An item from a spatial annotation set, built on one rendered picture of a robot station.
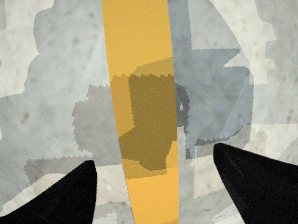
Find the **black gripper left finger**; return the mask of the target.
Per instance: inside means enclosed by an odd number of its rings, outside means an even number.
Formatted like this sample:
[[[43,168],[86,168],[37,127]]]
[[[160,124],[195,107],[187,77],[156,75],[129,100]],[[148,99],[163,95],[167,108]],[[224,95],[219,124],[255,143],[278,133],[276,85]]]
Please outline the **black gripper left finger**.
[[[0,224],[93,224],[97,179],[94,161],[86,160],[32,201],[0,217]]]

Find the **orange bar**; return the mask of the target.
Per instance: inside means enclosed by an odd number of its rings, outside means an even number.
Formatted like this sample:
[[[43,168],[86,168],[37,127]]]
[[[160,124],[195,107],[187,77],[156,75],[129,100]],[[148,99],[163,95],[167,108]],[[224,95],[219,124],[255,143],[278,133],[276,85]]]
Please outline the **orange bar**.
[[[122,168],[136,224],[178,224],[178,145],[168,0],[102,0]]]

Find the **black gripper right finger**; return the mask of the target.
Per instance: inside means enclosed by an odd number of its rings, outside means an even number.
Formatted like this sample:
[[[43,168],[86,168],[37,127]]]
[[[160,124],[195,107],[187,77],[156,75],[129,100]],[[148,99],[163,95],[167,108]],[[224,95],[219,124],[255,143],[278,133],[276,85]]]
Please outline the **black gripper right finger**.
[[[222,143],[213,160],[245,224],[298,224],[298,165]]]

